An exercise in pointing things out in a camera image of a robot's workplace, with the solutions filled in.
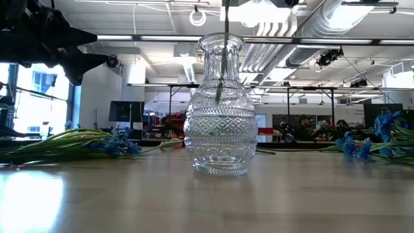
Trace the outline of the silver ventilation duct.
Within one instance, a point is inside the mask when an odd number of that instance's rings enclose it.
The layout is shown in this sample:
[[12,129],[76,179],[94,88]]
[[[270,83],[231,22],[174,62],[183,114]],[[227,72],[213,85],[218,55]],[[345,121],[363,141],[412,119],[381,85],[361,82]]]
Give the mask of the silver ventilation duct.
[[[362,0],[326,0],[309,20],[297,31],[301,38],[339,38],[368,15],[374,6],[343,5],[343,2],[359,3]],[[285,47],[283,59],[287,67],[299,67],[317,54],[320,49],[308,49],[298,45]]]

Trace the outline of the black monitor on stand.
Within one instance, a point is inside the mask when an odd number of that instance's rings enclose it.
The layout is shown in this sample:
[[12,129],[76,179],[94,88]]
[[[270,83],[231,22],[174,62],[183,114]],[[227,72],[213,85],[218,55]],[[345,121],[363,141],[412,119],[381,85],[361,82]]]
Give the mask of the black monitor on stand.
[[134,123],[143,123],[145,102],[111,101],[110,122],[128,122],[133,129]]

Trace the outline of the clear cut glass vase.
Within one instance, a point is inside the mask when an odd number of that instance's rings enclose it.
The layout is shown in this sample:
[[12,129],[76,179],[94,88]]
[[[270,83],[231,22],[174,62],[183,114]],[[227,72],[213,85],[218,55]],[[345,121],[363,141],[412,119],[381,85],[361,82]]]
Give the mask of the clear cut glass vase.
[[184,145],[197,172],[242,175],[256,152],[256,111],[239,77],[244,44],[240,36],[225,32],[199,40],[204,78],[190,98],[184,122]]

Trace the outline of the blue artificial flower spray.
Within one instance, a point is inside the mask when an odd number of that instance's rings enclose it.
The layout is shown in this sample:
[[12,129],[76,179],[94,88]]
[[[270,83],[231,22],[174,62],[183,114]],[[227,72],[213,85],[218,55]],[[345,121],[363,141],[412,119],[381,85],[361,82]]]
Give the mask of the blue artificial flower spray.
[[374,122],[374,134],[382,142],[408,141],[414,143],[414,110],[379,114]]
[[350,133],[346,133],[343,139],[336,141],[334,149],[346,157],[367,162],[379,159],[392,164],[414,166],[414,139],[408,137],[397,137],[381,143],[374,143],[370,139],[357,142]]
[[224,77],[227,73],[227,44],[228,44],[228,33],[229,33],[229,19],[228,12],[230,7],[230,0],[225,1],[224,5],[224,46],[222,49],[222,60],[221,60],[221,75],[219,78],[219,85],[215,95],[215,104],[219,105],[221,94],[224,87]]
[[58,162],[83,159],[139,157],[142,148],[129,140],[130,130],[107,133],[99,129],[68,129],[40,142],[13,148],[0,148],[0,164]]

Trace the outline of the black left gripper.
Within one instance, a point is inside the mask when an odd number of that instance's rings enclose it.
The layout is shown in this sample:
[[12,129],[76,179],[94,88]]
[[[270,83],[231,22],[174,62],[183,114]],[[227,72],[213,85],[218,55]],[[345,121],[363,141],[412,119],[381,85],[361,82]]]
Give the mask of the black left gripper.
[[60,64],[72,85],[81,85],[83,75],[109,61],[108,55],[84,54],[78,48],[58,48],[56,38],[68,46],[93,43],[96,34],[70,27],[59,10],[38,0],[0,0],[0,62]]

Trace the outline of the black workstation frame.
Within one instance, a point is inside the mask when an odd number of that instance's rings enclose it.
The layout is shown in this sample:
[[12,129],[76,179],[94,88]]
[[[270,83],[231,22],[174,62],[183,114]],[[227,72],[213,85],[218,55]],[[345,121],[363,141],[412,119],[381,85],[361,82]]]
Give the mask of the black workstation frame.
[[[131,87],[153,88],[152,95],[145,94],[146,104],[150,109],[154,110],[156,105],[166,104],[168,106],[168,113],[172,113],[172,106],[179,105],[181,109],[190,102],[190,94],[183,93],[184,89],[191,91],[191,89],[198,88],[197,84],[178,84],[178,83],[145,83],[132,84]],[[278,108],[283,114],[286,114],[287,120],[292,123],[290,119],[293,115],[326,115],[330,116],[332,121],[338,119],[335,113],[335,99],[334,89],[317,87],[271,87],[272,92],[259,93],[260,89],[265,89],[259,86],[246,86],[249,97],[255,105],[269,105],[273,108]]]

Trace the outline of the long ceiling light bar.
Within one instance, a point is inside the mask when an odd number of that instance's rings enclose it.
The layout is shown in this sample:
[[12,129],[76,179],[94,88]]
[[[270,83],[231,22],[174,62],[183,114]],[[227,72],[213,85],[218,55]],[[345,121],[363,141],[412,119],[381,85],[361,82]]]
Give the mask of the long ceiling light bar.
[[[134,41],[134,42],[198,42],[201,36],[171,35],[97,35],[98,41]],[[354,39],[354,38],[299,38],[278,36],[243,36],[250,44],[282,45],[349,45],[349,46],[414,46],[414,39]]]

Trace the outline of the person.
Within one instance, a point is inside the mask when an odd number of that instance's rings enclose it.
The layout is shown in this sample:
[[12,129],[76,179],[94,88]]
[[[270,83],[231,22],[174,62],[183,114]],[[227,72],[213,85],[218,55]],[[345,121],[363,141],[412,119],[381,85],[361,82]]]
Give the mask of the person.
[[338,120],[333,130],[333,140],[344,139],[345,134],[350,131],[351,128],[345,120]]
[[298,125],[294,129],[294,138],[299,141],[315,141],[312,118],[307,115],[298,117]]

